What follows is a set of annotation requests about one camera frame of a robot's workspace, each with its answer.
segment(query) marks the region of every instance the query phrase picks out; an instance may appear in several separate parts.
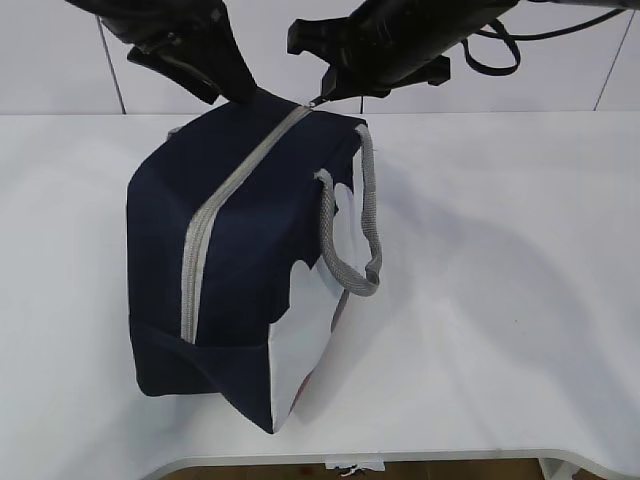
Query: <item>robotic arm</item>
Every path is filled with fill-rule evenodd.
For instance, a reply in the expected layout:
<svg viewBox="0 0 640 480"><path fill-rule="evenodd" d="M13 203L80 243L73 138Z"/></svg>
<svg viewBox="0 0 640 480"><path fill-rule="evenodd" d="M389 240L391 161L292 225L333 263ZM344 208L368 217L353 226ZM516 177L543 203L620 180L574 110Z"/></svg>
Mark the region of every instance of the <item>robotic arm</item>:
<svg viewBox="0 0 640 480"><path fill-rule="evenodd" d="M222 0L67 1L98 15L121 41L133 44L127 57L131 62L161 73L204 102L211 104L219 95L247 102L258 88L238 50ZM287 50L308 51L329 64L316 104L385 97L415 83L440 85L450 79L449 59L442 54L459 42L472 68L507 75L517 69L520 52L497 19L518 1L366 0L348 17L296 20L289 29ZM552 1L640 9L640 0ZM514 54L514 67L492 69L473 59L466 39L486 25Z"/></svg>

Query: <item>black cable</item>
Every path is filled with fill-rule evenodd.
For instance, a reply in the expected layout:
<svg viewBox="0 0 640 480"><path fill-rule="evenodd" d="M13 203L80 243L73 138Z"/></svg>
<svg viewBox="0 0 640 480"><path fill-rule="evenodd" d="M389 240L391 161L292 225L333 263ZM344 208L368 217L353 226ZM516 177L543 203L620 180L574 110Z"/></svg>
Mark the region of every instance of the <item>black cable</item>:
<svg viewBox="0 0 640 480"><path fill-rule="evenodd" d="M554 30L552 32L545 33L536 33L533 35L511 35L511 37L518 42L532 42L536 40L546 40L548 38L561 37L563 35L569 35L570 33L579 32L581 30L586 30L587 28L598 25L602 22L606 22L607 20L612 19L625 12L623 9L611 10L604 15L600 15L599 17L594 18L593 20L589 20L588 22L580 23L578 25L574 25L573 27L562 28L560 30ZM479 30L476 32L477 35L487 38L496 38L501 39L501 37L493 32L486 32L484 30Z"/></svg>

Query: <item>white bag panel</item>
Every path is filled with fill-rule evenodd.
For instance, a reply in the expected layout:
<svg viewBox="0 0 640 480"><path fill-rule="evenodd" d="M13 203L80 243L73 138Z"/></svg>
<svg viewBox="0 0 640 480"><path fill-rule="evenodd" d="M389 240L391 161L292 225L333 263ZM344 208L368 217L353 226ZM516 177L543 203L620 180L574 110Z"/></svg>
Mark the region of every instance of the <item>white bag panel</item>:
<svg viewBox="0 0 640 480"><path fill-rule="evenodd" d="M362 167L354 159L355 195L343 184L335 187L338 213L334 219L336 251L345 262L363 270L367 242L360 229ZM331 322L343 288L322 258L309 270L302 260L291 269L289 310L269 329L271 416L277 432L289 416L298 390L320 361L331 337Z"/></svg>

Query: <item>lunch bag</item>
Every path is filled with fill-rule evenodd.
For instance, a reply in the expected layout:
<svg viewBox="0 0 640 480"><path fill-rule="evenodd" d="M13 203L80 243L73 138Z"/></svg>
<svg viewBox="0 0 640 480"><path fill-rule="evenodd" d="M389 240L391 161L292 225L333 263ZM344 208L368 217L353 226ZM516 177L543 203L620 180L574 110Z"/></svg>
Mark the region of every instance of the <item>lunch bag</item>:
<svg viewBox="0 0 640 480"><path fill-rule="evenodd" d="M361 215L352 193L358 182ZM344 208L336 206L338 191ZM357 245L356 233L366 241ZM142 392L219 392L277 432L349 293L370 296L379 285L366 123L266 92L216 108L171 135L137 170L127 237ZM363 245L371 260L361 275L348 263Z"/></svg>

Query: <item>white wall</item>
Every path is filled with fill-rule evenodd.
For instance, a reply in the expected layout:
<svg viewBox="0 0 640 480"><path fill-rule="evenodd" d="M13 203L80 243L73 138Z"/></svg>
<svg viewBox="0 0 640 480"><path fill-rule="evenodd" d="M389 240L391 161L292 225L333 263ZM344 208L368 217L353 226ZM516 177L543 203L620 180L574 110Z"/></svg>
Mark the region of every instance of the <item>white wall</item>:
<svg viewBox="0 0 640 480"><path fill-rule="evenodd" d="M633 17L598 109L640 110L640 13Z"/></svg>
<svg viewBox="0 0 640 480"><path fill-rule="evenodd" d="M295 18L349 14L360 0L228 0L240 48L261 86L298 102L314 98L326 65L310 54L286 54ZM4 0L0 16L0 114L119 113L95 19L63 0ZM522 2L504 23L512 33L572 25L603 12L589 7ZM603 110L640 108L640 15L636 15L615 68L605 82L631 13L575 35L521 44L515 76L483 77L464 63L456 46L453 79L442 87L400 89L384 100L366 99L365 112L468 112L494 110ZM210 108L160 75L128 64L128 47L107 42L129 113L198 113ZM490 64L511 62L499 41L471 40L474 54ZM359 99L329 105L353 113Z"/></svg>
<svg viewBox="0 0 640 480"><path fill-rule="evenodd" d="M2 0L0 114L120 113L93 16L62 0Z"/></svg>
<svg viewBox="0 0 640 480"><path fill-rule="evenodd" d="M502 17L512 34L538 33L574 25L606 10L522 2ZM365 113L592 110L600 95L631 13L590 30L540 42L521 42L522 65L508 77L486 77L464 61L462 46L450 52L452 79L440 86L411 86L387 99L365 99ZM474 36L472 54L507 66L513 58L499 40Z"/></svg>

